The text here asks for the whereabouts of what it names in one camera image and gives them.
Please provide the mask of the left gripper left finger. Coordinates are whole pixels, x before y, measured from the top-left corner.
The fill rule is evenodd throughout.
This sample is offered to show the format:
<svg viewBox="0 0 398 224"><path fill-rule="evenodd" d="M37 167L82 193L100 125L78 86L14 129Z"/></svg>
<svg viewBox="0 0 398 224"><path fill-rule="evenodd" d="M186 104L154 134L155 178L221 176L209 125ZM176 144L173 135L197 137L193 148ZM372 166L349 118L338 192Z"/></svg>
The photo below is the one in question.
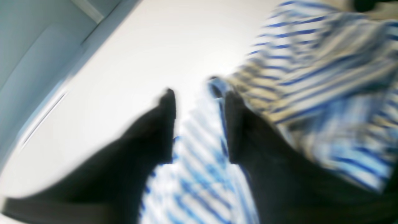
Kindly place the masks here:
<svg viewBox="0 0 398 224"><path fill-rule="evenodd" d="M1 214L24 224L138 223L150 174L172 162L176 111L168 88L118 139L47 189L7 198Z"/></svg>

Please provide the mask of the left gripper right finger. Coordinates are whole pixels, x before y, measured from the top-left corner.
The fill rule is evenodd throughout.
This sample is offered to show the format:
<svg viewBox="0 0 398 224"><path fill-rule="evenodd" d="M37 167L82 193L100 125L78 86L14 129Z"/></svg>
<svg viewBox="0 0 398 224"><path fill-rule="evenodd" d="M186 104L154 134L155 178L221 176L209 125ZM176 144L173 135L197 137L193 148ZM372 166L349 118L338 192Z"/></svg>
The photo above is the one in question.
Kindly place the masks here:
<svg viewBox="0 0 398 224"><path fill-rule="evenodd" d="M298 154L234 91L224 96L229 159L248 178L262 224L392 224L397 189L373 193Z"/></svg>

